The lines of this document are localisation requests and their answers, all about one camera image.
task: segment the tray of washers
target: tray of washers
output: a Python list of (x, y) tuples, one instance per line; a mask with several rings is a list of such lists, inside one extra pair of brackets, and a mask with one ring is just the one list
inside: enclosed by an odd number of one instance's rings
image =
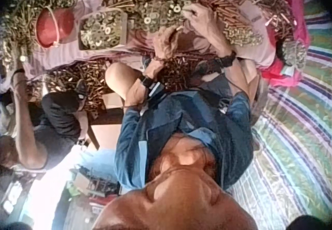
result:
[(107, 50), (127, 43), (128, 15), (118, 8), (90, 13), (80, 19), (80, 50)]

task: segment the pile of washers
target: pile of washers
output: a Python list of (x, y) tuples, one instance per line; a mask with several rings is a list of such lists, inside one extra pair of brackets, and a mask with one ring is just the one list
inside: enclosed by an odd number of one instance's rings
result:
[(191, 0), (152, 0), (138, 4), (134, 7), (134, 24), (129, 28), (154, 33), (161, 26), (179, 25), (184, 21), (182, 8), (190, 4)]
[(120, 43), (121, 12), (98, 12), (85, 20), (80, 31), (86, 50), (103, 50)]

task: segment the black watch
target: black watch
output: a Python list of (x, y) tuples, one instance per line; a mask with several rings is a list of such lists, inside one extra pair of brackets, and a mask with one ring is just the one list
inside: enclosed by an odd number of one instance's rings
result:
[(233, 62), (236, 58), (237, 58), (237, 53), (235, 51), (232, 51), (231, 55), (227, 55), (221, 58), (216, 58), (215, 61), (220, 65), (220, 67), (227, 68), (233, 65)]
[(141, 81), (141, 84), (149, 90), (154, 84), (154, 81), (150, 77), (144, 76), (143, 74), (140, 75), (139, 80)]

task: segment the red container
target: red container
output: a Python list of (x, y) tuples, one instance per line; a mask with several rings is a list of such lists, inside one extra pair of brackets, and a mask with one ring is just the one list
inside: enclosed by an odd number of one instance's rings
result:
[(37, 42), (44, 48), (57, 45), (60, 40), (70, 35), (74, 28), (74, 14), (71, 8), (44, 8), (39, 14), (35, 34)]

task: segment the striped tarp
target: striped tarp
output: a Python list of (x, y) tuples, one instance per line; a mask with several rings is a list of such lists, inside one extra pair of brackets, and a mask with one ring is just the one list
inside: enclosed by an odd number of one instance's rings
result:
[(260, 150), (231, 193), (259, 229), (286, 229), (303, 214), (332, 214), (332, 22), (305, 0), (311, 46), (303, 80), (271, 88), (254, 127)]

